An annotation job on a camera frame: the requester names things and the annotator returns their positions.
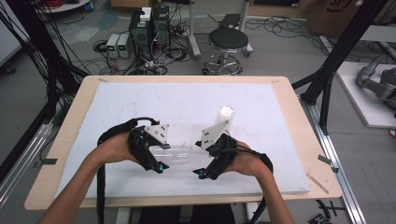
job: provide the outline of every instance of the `human arm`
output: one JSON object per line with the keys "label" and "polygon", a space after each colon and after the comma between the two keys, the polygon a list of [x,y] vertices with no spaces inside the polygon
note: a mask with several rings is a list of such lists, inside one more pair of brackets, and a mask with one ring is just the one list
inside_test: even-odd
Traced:
{"label": "human arm", "polygon": [[[237,144],[242,148],[249,148],[243,142],[238,141]],[[295,223],[289,208],[286,206],[279,192],[273,174],[259,158],[250,153],[238,152],[233,162],[224,172],[231,171],[238,172],[241,175],[252,175],[256,177],[262,188],[271,223]]]}
{"label": "human arm", "polygon": [[96,172],[103,164],[125,160],[137,162],[128,150],[127,141],[128,133],[121,133],[96,147],[37,223],[73,223]]}

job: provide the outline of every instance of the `round stool seat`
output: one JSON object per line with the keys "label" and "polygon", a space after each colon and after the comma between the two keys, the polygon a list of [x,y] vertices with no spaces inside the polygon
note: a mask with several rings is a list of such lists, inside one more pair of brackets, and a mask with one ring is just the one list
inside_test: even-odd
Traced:
{"label": "round stool seat", "polygon": [[242,51],[248,45],[248,36],[233,28],[220,28],[210,33],[209,44],[223,51]]}

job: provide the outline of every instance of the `person's leg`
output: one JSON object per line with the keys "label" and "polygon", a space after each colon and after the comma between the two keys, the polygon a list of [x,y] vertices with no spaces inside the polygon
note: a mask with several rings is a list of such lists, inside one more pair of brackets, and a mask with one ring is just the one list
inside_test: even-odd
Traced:
{"label": "person's leg", "polygon": [[235,224],[230,204],[195,205],[191,224]]}
{"label": "person's leg", "polygon": [[143,207],[139,224],[178,224],[180,206]]}

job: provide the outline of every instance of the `black stool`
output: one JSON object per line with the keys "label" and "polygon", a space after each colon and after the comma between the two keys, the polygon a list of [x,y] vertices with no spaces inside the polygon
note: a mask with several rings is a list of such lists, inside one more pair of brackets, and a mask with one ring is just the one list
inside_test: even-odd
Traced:
{"label": "black stool", "polygon": [[248,46],[248,37],[241,31],[233,28],[219,28],[209,35],[209,44],[221,50],[221,54],[210,56],[203,69],[204,75],[209,72],[216,75],[236,75],[242,72],[239,61],[228,53],[245,50]]}

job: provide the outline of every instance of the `gray robotic arm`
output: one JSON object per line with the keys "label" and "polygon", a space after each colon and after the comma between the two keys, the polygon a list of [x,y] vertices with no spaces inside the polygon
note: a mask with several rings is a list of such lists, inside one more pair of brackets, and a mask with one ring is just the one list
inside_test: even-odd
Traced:
{"label": "gray robotic arm", "polygon": [[385,70],[379,83],[371,80],[371,76],[375,73],[380,60],[381,57],[378,56],[367,66],[363,67],[358,73],[356,84],[372,91],[376,97],[385,101],[388,107],[396,109],[396,67]]}

